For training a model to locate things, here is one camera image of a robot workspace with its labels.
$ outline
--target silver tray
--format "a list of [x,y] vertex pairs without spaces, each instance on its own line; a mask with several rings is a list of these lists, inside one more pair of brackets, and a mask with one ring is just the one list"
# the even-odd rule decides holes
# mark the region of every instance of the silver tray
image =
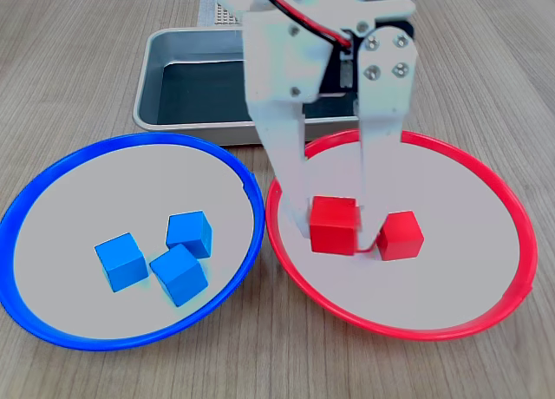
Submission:
[[[245,104],[240,27],[164,29],[152,34],[133,119],[147,131],[199,137],[220,146],[259,144]],[[353,98],[305,106],[306,140],[355,128]]]

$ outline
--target white robot bracket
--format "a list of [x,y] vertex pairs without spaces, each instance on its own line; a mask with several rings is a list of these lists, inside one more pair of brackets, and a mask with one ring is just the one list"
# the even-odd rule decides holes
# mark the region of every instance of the white robot bracket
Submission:
[[[338,56],[332,55],[331,43],[281,10],[248,3],[242,3],[248,11],[234,10],[243,24],[246,104],[289,204],[288,211],[308,238],[311,195],[305,184],[303,105],[319,98],[330,59]],[[330,13],[332,6],[342,14]],[[406,32],[388,25],[376,29],[376,25],[408,19],[415,7],[410,0],[306,0],[295,7],[307,18],[349,34],[352,44],[362,39],[360,47],[344,51],[339,59],[351,59],[351,68],[356,69],[351,75],[357,81],[351,87],[358,97],[355,111],[362,143],[359,246],[368,248],[388,214],[388,195],[375,185],[376,178],[381,183],[395,180],[393,167],[384,161],[393,160],[390,155],[400,142],[417,56]]]

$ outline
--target black wire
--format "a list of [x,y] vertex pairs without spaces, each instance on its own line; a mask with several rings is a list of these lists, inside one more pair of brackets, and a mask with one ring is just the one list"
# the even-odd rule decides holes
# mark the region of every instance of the black wire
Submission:
[[297,23],[299,26],[302,26],[303,28],[307,29],[310,33],[322,38],[324,41],[327,41],[329,43],[331,43],[332,45],[337,45],[339,46],[343,51],[345,52],[349,52],[349,48],[344,47],[341,43],[339,43],[336,39],[334,39],[333,37],[322,33],[320,30],[318,29],[314,29],[313,27],[311,27],[307,22],[303,21],[302,19],[299,19],[298,17],[292,15],[285,7],[283,7],[277,0],[268,0],[270,3],[272,3],[276,9],[280,10],[282,13],[284,13],[287,17],[289,17],[293,22]]

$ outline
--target red wire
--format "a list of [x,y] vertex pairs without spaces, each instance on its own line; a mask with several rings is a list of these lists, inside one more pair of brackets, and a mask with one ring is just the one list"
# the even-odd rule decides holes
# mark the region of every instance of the red wire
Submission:
[[305,16],[303,13],[301,13],[300,11],[293,9],[287,2],[285,2],[284,0],[274,0],[277,3],[279,3],[279,5],[281,7],[283,7],[284,9],[287,10],[288,13],[292,14],[294,17],[296,17],[298,20],[300,20],[301,22],[307,24],[308,26],[311,26],[312,29],[317,30],[321,33],[324,33],[325,35],[333,38],[336,42],[340,43],[342,46],[344,46],[345,48],[350,48],[351,46],[351,42],[350,39],[347,39],[341,35],[339,35],[337,32],[335,32],[334,30],[328,29],[324,26],[322,26],[320,23],[316,23],[313,20],[311,20],[310,18],[308,18],[307,16]]

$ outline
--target red cube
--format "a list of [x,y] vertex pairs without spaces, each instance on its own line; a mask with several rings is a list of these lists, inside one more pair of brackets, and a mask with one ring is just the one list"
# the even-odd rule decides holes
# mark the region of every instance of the red cube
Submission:
[[412,211],[390,214],[376,240],[382,260],[415,258],[423,243],[424,236]]
[[356,200],[316,196],[310,212],[312,251],[353,256],[356,253],[360,214]]

